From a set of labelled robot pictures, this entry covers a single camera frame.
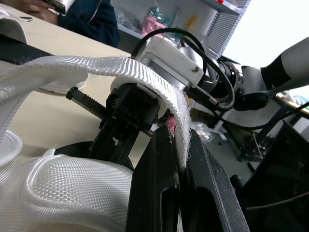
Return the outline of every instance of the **pink object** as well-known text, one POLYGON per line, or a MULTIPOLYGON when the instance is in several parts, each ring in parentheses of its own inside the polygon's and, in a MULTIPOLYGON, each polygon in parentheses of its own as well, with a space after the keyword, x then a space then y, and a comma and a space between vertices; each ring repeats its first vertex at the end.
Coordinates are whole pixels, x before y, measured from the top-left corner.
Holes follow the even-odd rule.
POLYGON ((173 137, 175 137, 175 126, 176 126, 176 124, 177 124, 177 122, 176 122, 176 119, 174 117, 169 117, 165 122, 165 125, 169 126, 170 133, 172 134, 173 137))
POLYGON ((144 20, 141 34, 147 35, 148 33, 154 30, 161 29, 161 28, 167 28, 167 26, 162 23, 159 23, 156 18, 147 16, 144 20))

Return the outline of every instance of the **person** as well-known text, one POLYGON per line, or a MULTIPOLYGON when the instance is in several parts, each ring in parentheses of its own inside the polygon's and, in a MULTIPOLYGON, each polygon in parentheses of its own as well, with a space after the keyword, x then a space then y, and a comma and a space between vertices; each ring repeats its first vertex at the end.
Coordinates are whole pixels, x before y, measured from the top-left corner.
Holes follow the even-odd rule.
POLYGON ((0 0, 0 3, 104 44, 118 46, 120 36, 110 0, 75 0, 65 16, 50 11, 55 8, 43 0, 0 0))

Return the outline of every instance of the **woven fabric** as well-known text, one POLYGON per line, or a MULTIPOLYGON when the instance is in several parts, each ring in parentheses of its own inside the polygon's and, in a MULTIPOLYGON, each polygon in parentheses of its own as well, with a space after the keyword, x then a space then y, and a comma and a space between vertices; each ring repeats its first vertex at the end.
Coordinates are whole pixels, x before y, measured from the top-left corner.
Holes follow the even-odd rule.
POLYGON ((22 147, 21 139, 7 130, 0 146, 0 196, 6 192, 16 175, 17 157, 22 147))
POLYGON ((61 79, 66 85, 74 86, 84 80, 85 72, 129 79, 146 86, 163 99, 177 121, 176 148, 180 170, 184 171, 190 141, 189 125, 187 124, 188 110, 184 96, 176 94, 170 83, 135 60, 121 57, 39 58, 0 74, 0 107, 55 80, 61 79))
POLYGON ((1 232, 123 232, 132 171, 54 152, 20 167, 1 195, 1 232))

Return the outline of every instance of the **shelf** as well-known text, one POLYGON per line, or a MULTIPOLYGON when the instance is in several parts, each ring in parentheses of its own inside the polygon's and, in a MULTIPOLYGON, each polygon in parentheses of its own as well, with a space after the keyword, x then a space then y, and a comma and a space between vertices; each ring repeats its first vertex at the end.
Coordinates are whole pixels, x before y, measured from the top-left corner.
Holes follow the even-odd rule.
POLYGON ((127 33, 127 34, 129 34, 129 35, 132 35, 132 36, 134 36, 134 37, 136 37, 136 38, 138 38, 138 39, 141 39, 141 38, 144 37, 144 36, 142 36, 141 34, 135 32, 135 31, 132 31, 131 29, 126 28, 126 27, 123 26, 123 25, 118 25, 118 29, 119 29, 120 31, 123 31, 123 32, 125 32, 125 33, 127 33))
POLYGON ((207 5, 209 5, 211 8, 221 13, 239 15, 242 12, 241 8, 234 6, 233 4, 227 2, 226 0, 202 0, 202 1, 207 5))

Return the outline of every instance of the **dark jacket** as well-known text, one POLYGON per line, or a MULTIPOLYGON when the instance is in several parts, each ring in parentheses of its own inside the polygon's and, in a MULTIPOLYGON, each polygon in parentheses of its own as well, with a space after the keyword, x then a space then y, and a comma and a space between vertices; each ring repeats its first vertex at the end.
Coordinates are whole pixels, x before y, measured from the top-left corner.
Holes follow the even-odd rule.
POLYGON ((59 26, 113 47, 120 39, 110 0, 76 0, 67 15, 59 17, 59 26))

